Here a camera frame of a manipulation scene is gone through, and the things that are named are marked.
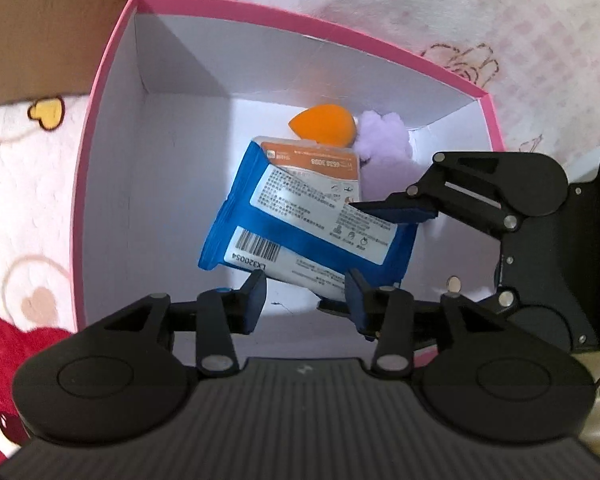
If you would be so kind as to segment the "blue wet wipes pack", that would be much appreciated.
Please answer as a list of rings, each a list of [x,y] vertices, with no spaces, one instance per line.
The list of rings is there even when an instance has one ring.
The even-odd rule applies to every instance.
[[[250,142],[198,266],[260,270],[341,301],[344,276],[351,270],[374,287],[401,283],[416,233],[415,223],[390,223],[332,200],[272,164],[263,145]]]

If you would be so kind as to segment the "purple plush toy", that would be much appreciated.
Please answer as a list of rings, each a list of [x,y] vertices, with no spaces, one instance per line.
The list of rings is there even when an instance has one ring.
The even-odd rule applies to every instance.
[[[405,191],[425,171],[414,159],[410,132],[396,113],[363,112],[353,149],[361,164],[361,196],[366,202]]]

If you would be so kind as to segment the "orange makeup sponge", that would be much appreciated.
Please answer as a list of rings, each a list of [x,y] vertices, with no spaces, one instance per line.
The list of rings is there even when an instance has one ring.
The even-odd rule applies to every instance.
[[[356,137],[356,123],[351,113],[336,104],[310,107],[288,122],[290,130],[302,140],[347,148]]]

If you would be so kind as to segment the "pink checkered pillow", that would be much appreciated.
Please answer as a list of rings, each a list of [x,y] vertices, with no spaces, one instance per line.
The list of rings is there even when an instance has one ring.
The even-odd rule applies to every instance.
[[[493,98],[508,148],[572,164],[600,145],[600,0],[244,0],[322,18]]]

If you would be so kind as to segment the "bear print blanket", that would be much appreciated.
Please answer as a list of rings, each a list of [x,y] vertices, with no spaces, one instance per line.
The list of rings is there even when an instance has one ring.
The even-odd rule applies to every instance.
[[[71,208],[87,103],[0,106],[0,463],[28,438],[12,402],[17,368],[76,329]]]

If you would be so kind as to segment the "pink cardboard box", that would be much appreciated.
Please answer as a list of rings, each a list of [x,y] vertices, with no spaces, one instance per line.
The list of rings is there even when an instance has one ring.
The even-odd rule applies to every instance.
[[[175,301],[234,287],[197,261],[249,142],[334,103],[398,114],[415,159],[504,146],[474,84],[394,44],[236,0],[129,0],[85,119],[72,214],[76,322],[152,292]]]

